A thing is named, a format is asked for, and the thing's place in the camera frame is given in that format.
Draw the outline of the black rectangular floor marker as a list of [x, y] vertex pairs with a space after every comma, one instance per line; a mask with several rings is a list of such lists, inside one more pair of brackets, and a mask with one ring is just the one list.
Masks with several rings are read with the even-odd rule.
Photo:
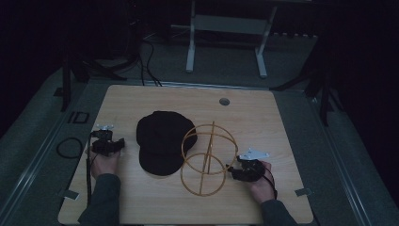
[[87, 112], [73, 111], [68, 118], [68, 123], [84, 124], [87, 123], [89, 114]]

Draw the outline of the person's right hand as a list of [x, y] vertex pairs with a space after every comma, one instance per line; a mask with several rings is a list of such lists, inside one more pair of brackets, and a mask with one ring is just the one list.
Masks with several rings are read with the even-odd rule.
[[256, 182], [246, 183], [252, 198], [258, 204], [274, 200], [277, 197], [274, 177], [271, 173], [271, 164], [263, 161], [262, 164], [265, 167], [264, 177]]

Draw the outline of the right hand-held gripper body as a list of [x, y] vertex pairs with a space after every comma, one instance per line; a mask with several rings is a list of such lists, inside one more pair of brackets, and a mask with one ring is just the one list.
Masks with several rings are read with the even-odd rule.
[[265, 167], [261, 159], [267, 158], [268, 153], [260, 152], [249, 148], [245, 153], [239, 154], [236, 160], [241, 165], [241, 173], [238, 178], [234, 180], [242, 182], [256, 182], [265, 174]]

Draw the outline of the black tripod stand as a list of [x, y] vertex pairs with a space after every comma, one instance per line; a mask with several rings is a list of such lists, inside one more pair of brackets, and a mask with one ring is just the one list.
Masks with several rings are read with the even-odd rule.
[[124, 81], [118, 71], [127, 69], [138, 60], [140, 40], [137, 21], [118, 22], [85, 20], [68, 35], [62, 59], [61, 111], [72, 101], [71, 73], [79, 82], [90, 79], [88, 70], [113, 80]]
[[274, 91], [283, 91], [308, 80], [309, 83], [304, 89], [307, 97], [314, 98], [319, 91], [322, 91], [319, 117], [324, 126], [328, 126], [328, 99], [333, 83], [333, 75], [337, 69], [336, 60], [334, 59], [336, 56], [334, 44], [333, 31], [330, 29], [325, 30], [311, 49], [299, 75], [282, 85], [270, 88], [270, 90]]

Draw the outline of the black cap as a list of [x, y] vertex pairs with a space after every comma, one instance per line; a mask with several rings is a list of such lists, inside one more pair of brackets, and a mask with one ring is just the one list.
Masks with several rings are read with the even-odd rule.
[[179, 170], [186, 153], [197, 142], [196, 135], [184, 141], [190, 130], [196, 132], [194, 123], [177, 112], [154, 111], [143, 117], [136, 127], [141, 168], [157, 176]]

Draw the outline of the wooden ring hat stand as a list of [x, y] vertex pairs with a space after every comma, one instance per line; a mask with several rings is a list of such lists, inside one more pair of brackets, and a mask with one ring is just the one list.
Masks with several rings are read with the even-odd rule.
[[184, 135], [181, 147], [183, 187], [199, 197], [219, 192], [238, 156], [238, 145], [232, 134], [214, 121], [200, 124]]

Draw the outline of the person's left hand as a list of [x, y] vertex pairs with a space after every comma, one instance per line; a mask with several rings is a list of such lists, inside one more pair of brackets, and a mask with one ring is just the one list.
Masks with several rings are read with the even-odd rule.
[[89, 160], [91, 175], [97, 179], [103, 174], [116, 174], [118, 171], [119, 159], [120, 152], [112, 153], [109, 156], [90, 153]]

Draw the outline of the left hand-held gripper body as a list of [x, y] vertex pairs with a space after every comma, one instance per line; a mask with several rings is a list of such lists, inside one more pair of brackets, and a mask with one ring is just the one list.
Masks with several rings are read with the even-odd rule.
[[114, 148], [114, 143], [116, 141], [113, 140], [113, 125], [96, 125], [97, 130], [92, 131], [90, 133], [91, 137], [96, 137], [96, 140], [92, 143], [91, 150], [94, 153], [101, 154], [104, 156], [109, 156], [112, 153], [119, 152], [121, 150], [116, 150]]

